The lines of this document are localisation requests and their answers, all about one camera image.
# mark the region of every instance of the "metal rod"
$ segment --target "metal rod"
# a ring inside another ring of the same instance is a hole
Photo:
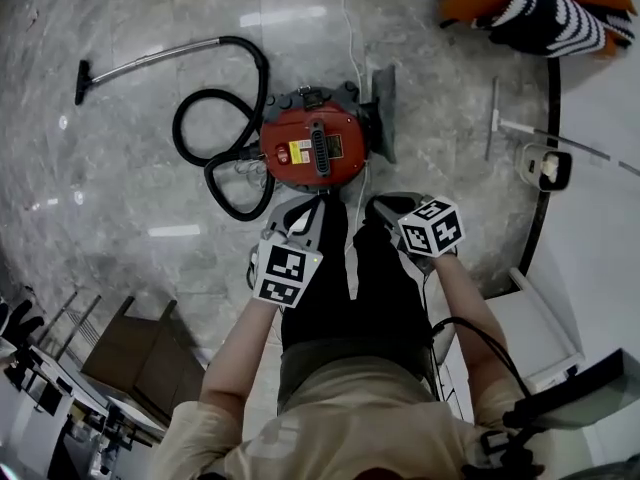
[[[565,144],[569,144],[578,149],[582,149],[592,155],[600,157],[604,160],[610,161],[611,157],[602,151],[598,151],[589,146],[585,146],[584,144],[580,144],[575,140],[567,139],[566,137],[562,137],[561,135],[555,135],[553,133],[545,132],[544,130],[540,130],[539,128],[534,128],[533,126],[528,126],[526,124],[515,123],[513,121],[507,121],[506,119],[500,119],[500,126],[504,126],[505,128],[511,128],[512,130],[518,130],[519,132],[528,133],[530,135],[542,135],[543,137],[547,137],[549,139],[557,140],[558,142],[563,142]]]
[[[111,80],[112,78],[116,78],[124,73],[132,71],[142,66],[147,66],[149,64],[153,64],[155,62],[160,62],[161,60],[169,59],[172,57],[179,57],[184,55],[185,53],[192,52],[194,50],[201,50],[205,48],[209,48],[211,46],[217,46],[220,44],[219,37],[213,37],[211,39],[204,39],[203,41],[198,41],[196,43],[183,44],[181,46],[176,46],[175,48],[170,48],[168,50],[163,50],[158,53],[152,53],[150,55],[145,55],[143,57],[139,57],[134,61],[128,62],[122,66],[112,69],[111,71],[107,71],[102,75],[98,75],[95,78],[91,79],[91,85],[99,84],[105,82],[107,80]]]
[[[500,79],[493,77],[493,97],[491,107],[491,122],[489,123],[489,136],[487,137],[487,149],[484,152],[484,159],[488,162],[491,155],[491,143],[493,142],[493,133],[497,131],[498,119],[500,111],[498,110],[498,93],[500,91]]]
[[[49,334],[49,331],[51,331],[51,329],[53,328],[54,325],[56,325],[56,322],[60,319],[60,317],[62,316],[62,314],[69,309],[69,306],[71,305],[71,303],[75,300],[75,298],[78,296],[78,292],[75,291],[71,294],[71,297],[69,297],[67,299],[67,301],[62,305],[62,307],[58,310],[58,312],[54,315],[54,317],[51,319],[51,321],[47,324],[47,326],[44,328],[44,330],[42,331],[42,334],[40,335],[40,337],[38,338],[38,341],[36,341],[36,347],[40,347],[40,345],[42,345],[42,342],[44,341],[44,339],[47,337],[47,334]]]
[[[618,165],[622,167],[625,171],[630,172],[631,174],[635,174],[636,176],[640,176],[640,169],[636,169],[633,165],[629,165],[626,162],[620,160]]]
[[[133,297],[132,295],[129,295],[126,299],[124,299],[124,302],[118,308],[118,311],[116,311],[114,318],[116,316],[124,316],[124,314],[129,310],[129,308],[131,307],[131,304],[133,304],[135,300],[136,300],[135,297]]]
[[[93,299],[93,301],[91,302],[87,310],[82,314],[82,317],[80,318],[80,320],[78,320],[78,323],[73,327],[73,329],[71,330],[71,333],[69,334],[69,336],[67,336],[67,339],[62,344],[62,347],[60,347],[60,350],[58,350],[58,352],[56,353],[54,357],[56,361],[60,360],[60,358],[62,357],[62,354],[64,354],[64,351],[67,349],[67,347],[71,343],[71,340],[73,340],[74,336],[78,332],[78,329],[80,329],[80,326],[85,322],[85,320],[89,317],[91,312],[96,308],[96,306],[101,300],[102,300],[102,297],[100,295],[96,295],[96,298]]]
[[[584,144],[580,144],[579,142],[576,142],[574,140],[567,139],[566,137],[562,137],[561,135],[554,135],[553,133],[548,133],[543,130],[539,130],[538,128],[534,128],[534,131],[538,135],[543,135],[545,137],[548,137],[549,139],[555,139],[558,142],[564,142],[565,144],[569,144],[574,148],[582,149],[583,151],[586,151],[588,153],[591,153],[592,155],[600,157],[603,160],[611,161],[611,156],[607,155],[606,153],[603,153],[602,151],[598,151],[597,149],[594,149],[592,147],[585,146]]]

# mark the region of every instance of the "red vacuum cleaner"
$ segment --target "red vacuum cleaner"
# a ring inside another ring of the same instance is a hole
[[[178,153],[187,162],[204,168],[211,194],[229,215],[241,221],[258,218],[271,201],[276,180],[303,192],[331,192],[358,175],[370,151],[395,163],[393,65],[373,73],[369,103],[358,102],[359,89],[352,82],[345,82],[337,89],[306,86],[288,94],[268,96],[269,62],[256,45],[241,37],[222,36],[179,46],[141,57],[95,78],[89,75],[89,63],[82,60],[76,83],[76,105],[83,102],[87,90],[94,85],[149,64],[221,45],[240,46],[253,56],[259,74],[255,107],[251,108],[228,91],[203,89],[180,104],[172,131]],[[213,158],[202,158],[187,148],[183,122],[194,103],[210,98],[235,106],[248,122],[229,149]],[[260,139],[247,144],[254,132],[259,133]],[[267,167],[262,197],[248,212],[227,200],[213,175],[216,167],[238,160],[262,160]]]

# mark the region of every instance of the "vacuum hose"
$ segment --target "vacuum hose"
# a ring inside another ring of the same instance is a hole
[[[222,89],[203,89],[201,91],[194,92],[190,96],[187,96],[187,98],[185,98],[185,100],[180,104],[178,110],[176,111],[176,115],[173,118],[173,143],[175,144],[180,156],[187,162],[193,165],[197,165],[198,167],[204,167],[204,176],[205,180],[207,181],[209,191],[218,202],[218,204],[222,207],[222,209],[229,215],[231,215],[234,219],[247,222],[257,219],[269,205],[275,188],[275,178],[267,170],[267,180],[264,187],[264,192],[262,194],[262,198],[258,202],[258,205],[249,212],[241,212],[240,210],[232,206],[229,200],[224,196],[222,190],[220,190],[220,187],[218,187],[215,181],[213,171],[216,167],[228,162],[235,162],[237,160],[256,160],[259,158],[259,144],[257,142],[254,142],[253,144],[246,146],[246,143],[254,132],[258,134],[260,133],[260,126],[262,125],[262,112],[267,101],[267,85],[269,83],[269,61],[255,44],[253,44],[251,41],[243,39],[242,37],[222,36],[220,37],[220,44],[232,44],[240,46],[241,48],[247,50],[253,57],[253,60],[256,63],[256,68],[258,69],[258,97],[256,99],[256,105],[252,109],[235,94],[224,91]],[[218,153],[213,158],[202,158],[194,155],[187,148],[184,136],[182,134],[182,122],[184,120],[185,114],[187,113],[187,110],[189,110],[189,107],[191,107],[191,105],[193,105],[196,101],[210,98],[220,99],[230,103],[247,117],[248,122],[240,133],[240,136],[229,147],[229,149],[223,151],[222,153]]]

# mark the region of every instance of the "black and white striped fabric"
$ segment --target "black and white striped fabric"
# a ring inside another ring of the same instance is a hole
[[[621,46],[635,39],[628,13],[574,0],[511,0],[500,15],[478,18],[474,26],[490,30],[495,43],[546,57],[601,50],[605,28],[625,39]]]

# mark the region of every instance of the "white cable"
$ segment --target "white cable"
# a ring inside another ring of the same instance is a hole
[[[342,0],[342,15],[344,16],[344,21],[347,22],[347,27],[349,28],[349,59],[351,60],[351,65],[356,72],[356,76],[358,77],[358,101],[362,103],[362,75],[360,74],[360,70],[358,69],[358,64],[356,60],[353,58],[353,27],[351,26],[351,20],[349,19],[349,14],[347,13],[347,0]]]
[[[356,209],[356,219],[353,222],[353,234],[355,235],[358,231],[358,223],[360,222],[360,208],[362,208],[362,198],[364,197],[364,188],[367,186],[367,180],[369,178],[369,162],[365,161],[364,163],[364,176],[362,178],[362,187],[360,188],[360,197],[358,197],[358,208]],[[353,247],[353,240],[349,244],[344,251],[347,254],[351,248]]]

